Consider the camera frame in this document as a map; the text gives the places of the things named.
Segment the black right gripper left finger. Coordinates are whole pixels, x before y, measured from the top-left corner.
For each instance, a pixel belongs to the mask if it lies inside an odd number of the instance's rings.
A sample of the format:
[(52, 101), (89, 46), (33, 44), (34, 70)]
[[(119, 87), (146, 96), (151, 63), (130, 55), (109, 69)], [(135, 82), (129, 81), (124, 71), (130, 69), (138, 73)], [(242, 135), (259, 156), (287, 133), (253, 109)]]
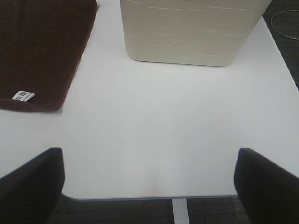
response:
[(0, 222), (44, 224), (64, 186), (61, 148), (49, 148), (0, 179)]

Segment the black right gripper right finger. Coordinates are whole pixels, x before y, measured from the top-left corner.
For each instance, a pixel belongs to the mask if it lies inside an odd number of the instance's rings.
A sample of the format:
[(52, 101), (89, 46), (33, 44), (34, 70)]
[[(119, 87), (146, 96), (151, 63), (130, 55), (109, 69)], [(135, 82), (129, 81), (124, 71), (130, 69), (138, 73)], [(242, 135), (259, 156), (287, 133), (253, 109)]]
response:
[(253, 224), (297, 224), (299, 179), (250, 148), (238, 152), (234, 171), (238, 197)]

